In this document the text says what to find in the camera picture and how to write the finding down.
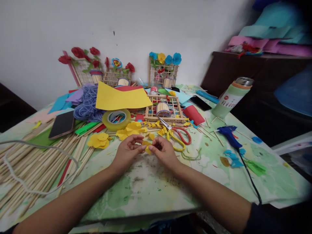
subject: hot glue gun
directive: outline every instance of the hot glue gun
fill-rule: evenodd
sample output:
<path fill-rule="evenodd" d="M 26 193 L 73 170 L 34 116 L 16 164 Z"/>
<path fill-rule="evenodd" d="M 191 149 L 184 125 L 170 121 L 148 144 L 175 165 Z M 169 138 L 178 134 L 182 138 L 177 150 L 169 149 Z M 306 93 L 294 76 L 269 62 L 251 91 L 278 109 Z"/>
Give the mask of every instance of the hot glue gun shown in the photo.
<path fill-rule="evenodd" d="M 219 133 L 223 134 L 228 142 L 230 143 L 231 146 L 233 146 L 234 149 L 239 149 L 242 147 L 242 145 L 234 138 L 232 132 L 235 131 L 237 127 L 235 126 L 224 126 L 224 127 L 219 127 L 217 131 Z"/>

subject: blue paper flower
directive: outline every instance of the blue paper flower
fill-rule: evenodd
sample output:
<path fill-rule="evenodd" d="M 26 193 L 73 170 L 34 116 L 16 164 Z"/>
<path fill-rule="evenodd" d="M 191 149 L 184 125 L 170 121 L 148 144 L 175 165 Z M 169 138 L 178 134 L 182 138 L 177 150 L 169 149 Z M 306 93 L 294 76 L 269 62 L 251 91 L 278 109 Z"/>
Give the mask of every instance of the blue paper flower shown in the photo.
<path fill-rule="evenodd" d="M 154 52 L 150 52 L 149 55 L 153 57 L 154 60 L 157 60 L 157 54 Z"/>
<path fill-rule="evenodd" d="M 113 58 L 111 60 L 111 64 L 114 66 L 114 67 L 117 67 L 117 68 L 121 68 L 123 66 L 123 64 L 121 63 L 121 61 L 118 59 L 118 58 Z"/>
<path fill-rule="evenodd" d="M 170 65 L 172 63 L 172 56 L 171 55 L 168 55 L 166 60 L 165 60 L 165 63 Z"/>
<path fill-rule="evenodd" d="M 175 53 L 173 55 L 173 60 L 172 60 L 173 65 L 179 65 L 181 63 L 181 61 L 182 61 L 181 54 Z"/>

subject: red paper flower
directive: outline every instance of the red paper flower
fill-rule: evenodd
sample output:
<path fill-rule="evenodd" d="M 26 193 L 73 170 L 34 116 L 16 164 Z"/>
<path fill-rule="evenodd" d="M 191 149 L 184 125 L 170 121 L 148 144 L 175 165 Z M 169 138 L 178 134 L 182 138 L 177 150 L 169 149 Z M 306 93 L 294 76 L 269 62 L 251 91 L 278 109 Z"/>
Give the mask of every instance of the red paper flower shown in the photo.
<path fill-rule="evenodd" d="M 94 68 L 97 68 L 99 66 L 100 62 L 97 60 L 94 60 L 92 64 L 93 64 Z"/>
<path fill-rule="evenodd" d="M 64 64 L 69 64 L 71 62 L 71 57 L 67 56 L 67 55 L 63 55 L 61 57 L 59 57 L 59 61 L 61 63 L 64 63 Z"/>
<path fill-rule="evenodd" d="M 82 59 L 85 56 L 84 51 L 79 47 L 73 47 L 71 51 L 74 54 L 74 56 L 76 56 L 79 59 Z"/>
<path fill-rule="evenodd" d="M 134 66 L 131 63 L 127 64 L 126 69 L 129 69 L 129 71 L 131 71 L 131 72 L 135 72 L 136 71 Z"/>
<path fill-rule="evenodd" d="M 94 47 L 90 48 L 90 52 L 93 55 L 100 55 L 100 51 Z"/>
<path fill-rule="evenodd" d="M 107 68 L 110 67 L 110 62 L 109 62 L 108 57 L 106 57 L 106 59 L 105 59 L 105 65 L 106 65 Z"/>
<path fill-rule="evenodd" d="M 158 73 L 160 74 L 160 73 L 163 73 L 165 71 L 165 69 L 163 68 L 163 69 L 159 69 L 158 70 Z"/>
<path fill-rule="evenodd" d="M 87 55 L 84 55 L 84 56 L 85 56 L 84 58 L 88 60 L 89 63 L 91 63 L 91 59 Z"/>

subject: white wall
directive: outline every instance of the white wall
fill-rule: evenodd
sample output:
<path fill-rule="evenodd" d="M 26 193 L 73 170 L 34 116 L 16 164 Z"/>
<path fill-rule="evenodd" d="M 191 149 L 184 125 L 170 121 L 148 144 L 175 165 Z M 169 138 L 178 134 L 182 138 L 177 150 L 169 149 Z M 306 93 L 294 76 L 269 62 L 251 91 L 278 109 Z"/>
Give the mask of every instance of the white wall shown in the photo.
<path fill-rule="evenodd" d="M 250 0 L 1 0 L 0 82 L 39 110 L 75 88 L 62 50 L 96 47 L 148 79 L 150 51 L 182 55 L 177 83 L 200 85 L 210 54 L 253 23 Z"/>

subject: yarn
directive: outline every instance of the yarn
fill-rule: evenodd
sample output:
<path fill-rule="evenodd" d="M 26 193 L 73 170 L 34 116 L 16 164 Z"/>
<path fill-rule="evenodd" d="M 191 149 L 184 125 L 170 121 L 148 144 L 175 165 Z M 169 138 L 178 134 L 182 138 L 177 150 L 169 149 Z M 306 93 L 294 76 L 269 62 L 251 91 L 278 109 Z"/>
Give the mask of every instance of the yarn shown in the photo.
<path fill-rule="evenodd" d="M 78 120 L 88 120 L 89 122 L 102 122 L 103 114 L 106 112 L 95 108 L 97 102 L 98 84 L 83 86 L 84 94 L 82 103 L 74 110 L 74 117 Z"/>

